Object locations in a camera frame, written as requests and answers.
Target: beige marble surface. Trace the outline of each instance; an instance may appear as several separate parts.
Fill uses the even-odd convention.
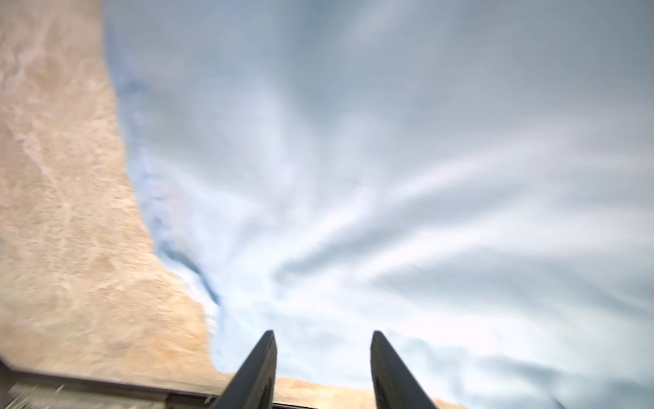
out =
[[[0,0],[0,353],[17,366],[219,393],[201,307],[151,251],[125,172],[97,0]],[[275,400],[372,408],[277,381]]]

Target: fabric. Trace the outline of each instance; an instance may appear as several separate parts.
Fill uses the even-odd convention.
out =
[[[156,254],[217,369],[468,408],[654,402],[654,3],[112,0]]]

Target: black object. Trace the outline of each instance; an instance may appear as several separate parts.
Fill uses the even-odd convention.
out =
[[[377,409],[437,409],[379,331],[373,334],[370,367]],[[0,360],[0,409],[11,402],[9,389],[16,383],[165,401],[167,409],[307,409],[273,403],[276,369],[277,344],[271,330],[259,339],[221,396],[24,372]]]

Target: floor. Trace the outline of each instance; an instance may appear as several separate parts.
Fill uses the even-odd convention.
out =
[[[0,353],[219,393],[230,375],[209,361],[201,307],[152,254],[114,105],[97,0],[0,0]],[[374,407],[372,391],[293,379],[275,401]]]

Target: blue fabric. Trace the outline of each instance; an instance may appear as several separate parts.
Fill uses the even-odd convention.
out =
[[[373,330],[468,408],[651,408],[648,0],[110,0],[161,262],[215,366],[371,387]]]

